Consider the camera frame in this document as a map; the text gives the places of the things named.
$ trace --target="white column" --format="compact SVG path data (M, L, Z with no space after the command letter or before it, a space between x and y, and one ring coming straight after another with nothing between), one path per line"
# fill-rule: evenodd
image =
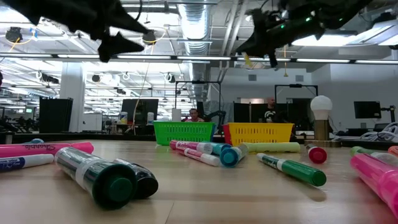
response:
M86 73L82 63L64 62L62 65L60 98L73 99L69 131L81 132L85 111Z

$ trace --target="ductwork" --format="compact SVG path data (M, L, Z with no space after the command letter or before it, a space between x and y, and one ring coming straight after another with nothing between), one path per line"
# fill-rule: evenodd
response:
M209 37L210 7L201 4L180 4L178 10L181 15L181 28L185 39L206 40ZM186 42L185 51L188 55L208 55L209 44L201 42ZM204 63L190 63L191 80L204 80L210 72ZM193 94L198 101L205 101L207 94L203 85L192 85Z

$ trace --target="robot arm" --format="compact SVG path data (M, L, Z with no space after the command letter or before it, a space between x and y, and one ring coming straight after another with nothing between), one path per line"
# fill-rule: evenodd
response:
M267 54L271 67L276 67L275 49L311 35L320 39L326 29L339 29L372 0L323 1L281 0L280 10L288 11L289 16L279 21L269 11L252 10L253 35L236 52L254 57Z
M102 62L108 62L112 55L140 52L144 47L125 39L120 33L110 36L109 27L150 34L126 10L119 0L3 0L7 5L37 25L40 18L46 17L68 26L71 32L81 30L90 35L91 39L102 40L98 49Z

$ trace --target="marker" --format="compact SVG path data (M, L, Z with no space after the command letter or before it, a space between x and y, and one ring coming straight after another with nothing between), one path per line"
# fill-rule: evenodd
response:
M278 159L264 153L257 154L259 160L270 167L291 175L299 180L320 187L326 183L326 175L316 168L301 164L299 162Z
M398 218L398 170L368 154L355 154L351 167Z
M215 142L207 142L207 143L211 144L211 146L213 147L213 154L217 156L221 155L221 152L224 151L224 149L232 147L230 144L225 144L225 143L215 143Z
M134 195L134 198L144 199L156 193L157 189L159 188L159 183L157 182L155 175L151 171L138 164L125 161L124 159L115 159L113 162L117 164L127 165L136 174L137 191Z
M200 162L203 162L205 164L209 164L211 166L219 166L220 165L220 159L216 156L212 156L209 154L205 154L202 152L198 152L193 149L177 149L177 152L181 155L187 156L192 159L196 159Z
M29 142L25 142L24 144L43 144L44 141L42 139L32 139Z
M94 151L94 146L90 142L79 143L45 143L45 144L8 144L0 145L0 157L17 157L38 154L53 154L63 147L74 147L87 153Z
M249 152L300 152L300 144L297 142L265 142L265 143L242 143Z
M235 167L247 154L248 148L244 145L226 148L221 152L220 161L225 167Z
M314 144L307 144L305 148L307 149L308 157L313 163L322 164L328 158L328 154L321 147L318 147Z
M386 152L377 152L375 150L371 150L371 149L365 149L361 146L355 146L351 148L351 156L360 154L360 153L364 153L364 154L368 154L370 156L375 157L376 159L379 159L380 161L398 167L398 157L386 153Z
M59 150L55 163L88 191L103 209L114 210L125 206L136 192L136 174L124 164L108 162L72 147Z
M0 158L0 171L11 171L27 167L50 164L54 161L51 154L40 154L34 156Z
M211 154L213 152L213 146L208 142L188 142L171 140L170 148L172 148L173 150L190 148L205 154Z
M395 156L398 156L398 146L391 146L391 147L388 149L388 153L389 153L389 154L393 154L393 155L395 155Z

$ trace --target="red marker cap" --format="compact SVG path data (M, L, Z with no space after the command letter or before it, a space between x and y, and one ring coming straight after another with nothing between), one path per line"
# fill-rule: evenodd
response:
M308 156L311 159L311 161L316 164L324 163L328 158L328 154L326 153L326 151L321 147L317 146L311 147L308 150Z

